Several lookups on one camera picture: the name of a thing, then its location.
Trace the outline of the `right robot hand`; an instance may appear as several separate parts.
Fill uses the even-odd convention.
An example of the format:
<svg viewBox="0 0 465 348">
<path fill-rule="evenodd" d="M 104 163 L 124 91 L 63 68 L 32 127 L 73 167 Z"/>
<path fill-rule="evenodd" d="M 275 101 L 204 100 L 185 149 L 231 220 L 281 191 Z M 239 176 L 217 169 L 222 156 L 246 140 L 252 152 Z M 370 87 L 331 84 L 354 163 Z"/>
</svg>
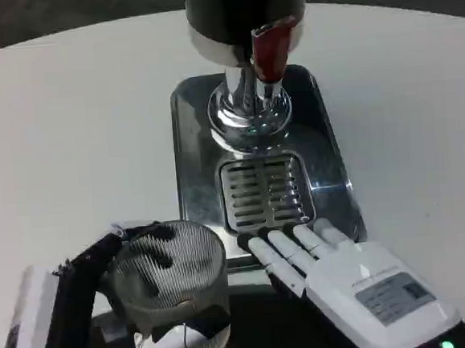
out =
<svg viewBox="0 0 465 348">
<path fill-rule="evenodd" d="M 465 348 L 459 311 L 375 240 L 356 242 L 319 218 L 245 232 L 237 244 L 332 348 Z"/>
</svg>

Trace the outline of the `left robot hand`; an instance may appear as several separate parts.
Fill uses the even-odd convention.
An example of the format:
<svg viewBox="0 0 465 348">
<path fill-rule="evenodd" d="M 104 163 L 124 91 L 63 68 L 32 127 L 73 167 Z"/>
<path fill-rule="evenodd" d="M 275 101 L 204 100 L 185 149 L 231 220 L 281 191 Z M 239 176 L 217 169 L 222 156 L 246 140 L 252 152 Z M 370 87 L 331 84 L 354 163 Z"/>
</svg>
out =
<svg viewBox="0 0 465 348">
<path fill-rule="evenodd" d="M 55 272 L 26 269 L 5 348 L 88 348 L 95 295 L 111 262 L 125 243 L 147 235 L 172 241 L 179 235 L 173 231 L 173 223 L 182 225 L 173 220 L 133 227 L 113 226 L 102 239 L 74 260 L 66 260 Z M 223 308 L 211 305 L 191 319 L 168 327 L 160 338 L 160 346 L 195 348 L 229 325 Z"/>
</svg>

